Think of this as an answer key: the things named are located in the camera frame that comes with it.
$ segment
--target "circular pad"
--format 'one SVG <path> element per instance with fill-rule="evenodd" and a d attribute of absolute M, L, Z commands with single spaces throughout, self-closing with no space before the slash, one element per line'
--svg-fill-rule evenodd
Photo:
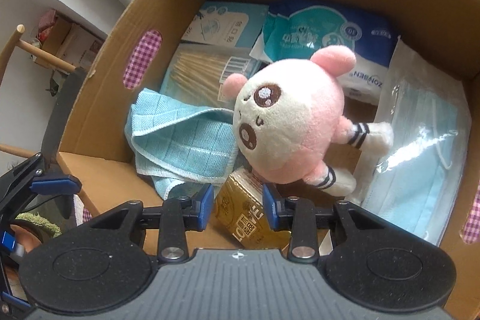
<path fill-rule="evenodd" d="M 147 286 L 148 255 L 116 230 L 68 233 L 27 254 L 20 281 L 30 302 L 61 314 L 106 310 Z"/>
<path fill-rule="evenodd" d="M 456 274 L 445 252 L 400 229 L 357 230 L 327 258 L 325 273 L 345 298 L 389 313 L 444 305 Z"/>
<path fill-rule="evenodd" d="M 422 271 L 422 261 L 400 248 L 383 248 L 367 256 L 367 267 L 378 277 L 389 281 L 406 281 Z"/>

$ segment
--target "blue towel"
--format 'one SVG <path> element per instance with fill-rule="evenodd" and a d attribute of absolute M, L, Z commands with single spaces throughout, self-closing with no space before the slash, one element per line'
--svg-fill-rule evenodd
<path fill-rule="evenodd" d="M 194 193 L 195 186 L 188 189 L 185 182 L 221 185 L 238 155 L 232 118 L 228 109 L 192 106 L 143 90 L 125 126 L 137 172 L 152 176 L 163 199 L 177 186 L 176 196 Z"/>

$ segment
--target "face mask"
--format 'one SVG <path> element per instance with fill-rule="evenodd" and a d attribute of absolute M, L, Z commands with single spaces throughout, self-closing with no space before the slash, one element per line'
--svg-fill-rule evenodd
<path fill-rule="evenodd" d="M 457 108 L 402 82 L 394 108 L 394 146 L 376 166 L 362 207 L 440 244 L 463 171 L 468 132 Z"/>

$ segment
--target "metal bolt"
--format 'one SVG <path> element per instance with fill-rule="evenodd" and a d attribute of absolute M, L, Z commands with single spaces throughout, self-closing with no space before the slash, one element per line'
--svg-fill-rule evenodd
<path fill-rule="evenodd" d="M 166 259 L 179 259 L 185 252 L 178 247 L 167 247 L 161 252 L 162 256 Z"/>
<path fill-rule="evenodd" d="M 296 258 L 308 259 L 315 255 L 315 250 L 311 247 L 299 246 L 292 250 L 292 254 Z"/>

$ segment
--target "plush toy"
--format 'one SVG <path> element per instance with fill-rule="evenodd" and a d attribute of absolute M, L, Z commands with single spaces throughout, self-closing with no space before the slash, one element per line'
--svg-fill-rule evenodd
<path fill-rule="evenodd" d="M 233 131 L 238 146 L 264 180 L 306 183 L 334 196 L 356 186 L 345 169 L 323 161 L 331 142 L 385 155 L 393 144 L 388 123 L 352 123 L 342 116 L 344 95 L 336 77 L 355 66 L 346 46 L 331 45 L 310 61 L 286 59 L 268 65 L 249 80 L 230 75 L 222 87 L 237 97 Z"/>

